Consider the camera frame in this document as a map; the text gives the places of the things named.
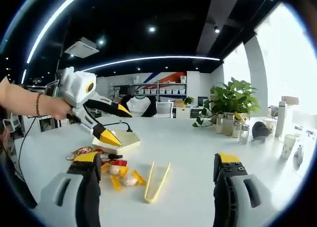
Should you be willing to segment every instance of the human hand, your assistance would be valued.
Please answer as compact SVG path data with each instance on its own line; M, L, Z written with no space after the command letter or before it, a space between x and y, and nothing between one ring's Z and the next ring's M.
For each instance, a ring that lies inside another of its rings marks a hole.
M39 108L43 110L40 114L53 115L55 119L66 119L67 114L72 114L71 106L59 97L42 95Z

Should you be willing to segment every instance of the spice jar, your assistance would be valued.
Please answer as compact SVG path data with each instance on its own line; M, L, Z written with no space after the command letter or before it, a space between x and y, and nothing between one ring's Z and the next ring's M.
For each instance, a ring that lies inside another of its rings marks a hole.
M244 124L241 127L240 138L239 138L240 144L247 144L249 133L250 133L250 126L248 124Z
M232 132L232 137L233 138L239 138L240 136L240 131L241 131L241 125L242 121L240 120L235 120L233 123L233 132Z
M226 136L231 136L233 133L233 120L234 115L233 114L227 114L225 115L225 118L223 119L223 125L222 125L222 133Z
M218 114L217 122L216 122L216 133L217 134L222 133L223 118L224 118L223 114Z

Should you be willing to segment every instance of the potted plant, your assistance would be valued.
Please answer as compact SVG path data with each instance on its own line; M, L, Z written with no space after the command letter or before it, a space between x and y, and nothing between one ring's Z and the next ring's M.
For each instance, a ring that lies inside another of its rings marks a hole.
M189 106L189 105L193 104L194 100L195 100L195 99L192 98L192 97L186 97L186 98L184 99L183 103L184 103L185 106Z
M222 83L223 87L213 86L211 93L214 94L214 101L205 101L202 116L207 118L210 124L205 125L204 119L198 117L193 124L194 127L207 127L214 124L212 118L218 114L242 113L250 116L251 112L259 110L258 100L253 96L256 88L250 83L231 78L228 84Z

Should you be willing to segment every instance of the ceiling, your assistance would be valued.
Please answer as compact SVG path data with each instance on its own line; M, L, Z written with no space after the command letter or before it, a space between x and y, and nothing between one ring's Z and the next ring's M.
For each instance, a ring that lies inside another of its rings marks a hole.
M37 35L65 0L33 0L22 8L21 20L5 43L10 76L20 83L46 85L56 69L74 66L82 70L107 62L151 56L204 56L197 59L134 61L92 70L98 76L136 72L214 71L237 45L254 35L278 0L75 0L49 28L29 64L26 63ZM5 8L9 25L25 0L14 0ZM214 31L216 24L220 33ZM81 37L98 44L99 52L87 58L64 53Z

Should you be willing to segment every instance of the yellow tweezers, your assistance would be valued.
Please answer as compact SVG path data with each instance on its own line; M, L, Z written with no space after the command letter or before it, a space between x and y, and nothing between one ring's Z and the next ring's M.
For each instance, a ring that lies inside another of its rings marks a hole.
M146 200L147 203L151 204L153 202L156 201L159 191L161 190L163 183L165 182L166 176L168 174L169 168L170 168L170 163L168 163L167 169L165 171L164 177L162 179L162 181L160 182L159 186L158 186L158 190L156 191L156 193L154 194L153 198L148 198L148 190L149 190L149 186L150 186L150 182L151 182L151 177L152 177L152 172L153 172L153 168L154 168L154 162L152 162L152 167L150 170L150 174L149 174L149 179L148 179L148 183L147 183L147 187L145 189L145 193L144 193L144 199Z

